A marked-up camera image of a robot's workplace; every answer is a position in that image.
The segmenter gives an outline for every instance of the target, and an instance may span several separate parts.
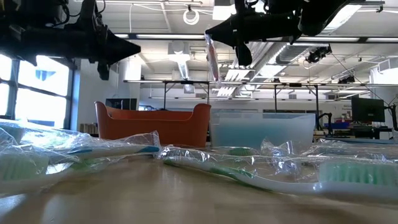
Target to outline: black robotic arm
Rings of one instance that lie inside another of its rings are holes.
[[[58,28],[66,23],[62,11],[69,20],[67,0],[0,0],[0,52],[35,66],[36,55],[87,58],[108,80],[112,64],[141,51],[103,24],[95,0],[84,0],[77,21]]]

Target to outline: plastic wrapper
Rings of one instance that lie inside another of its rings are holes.
[[[50,187],[67,177],[103,170],[128,155],[157,154],[159,148],[156,132],[107,141],[0,120],[0,196]]]
[[[296,155],[293,143],[291,141],[285,142],[280,146],[274,146],[270,141],[263,140],[261,143],[261,155],[263,156],[292,156]]]
[[[165,147],[164,163],[189,167],[264,190],[340,200],[398,202],[398,165],[353,157],[230,156]]]
[[[75,173],[76,156],[33,146],[18,145],[0,128],[0,197],[49,187]]]
[[[301,156],[340,156],[398,162],[398,144],[352,144],[321,139]]]
[[[137,153],[158,153],[160,149],[157,132],[138,134],[124,139],[104,140],[76,131],[52,129],[32,123],[20,123],[0,119],[0,128],[11,130],[19,144],[32,144],[62,154],[73,154],[83,159],[106,156],[121,156]]]
[[[209,71],[211,76],[213,77],[214,81],[221,83],[220,77],[220,69],[218,68],[218,59],[217,59],[217,51],[216,47],[214,46],[214,42],[211,39],[210,35],[205,34],[205,41],[206,41],[206,49],[207,49],[207,63],[209,67]]]

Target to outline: orange basket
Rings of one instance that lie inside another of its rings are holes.
[[[95,102],[98,133],[103,139],[120,139],[157,131],[162,145],[205,147],[210,108],[200,103],[193,112],[119,110]]]

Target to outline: laboratory room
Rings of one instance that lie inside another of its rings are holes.
[[[2,224],[396,223],[398,1],[0,17]]]

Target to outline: table surface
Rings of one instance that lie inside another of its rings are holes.
[[[136,158],[0,199],[0,223],[397,223],[398,206],[273,194]]]

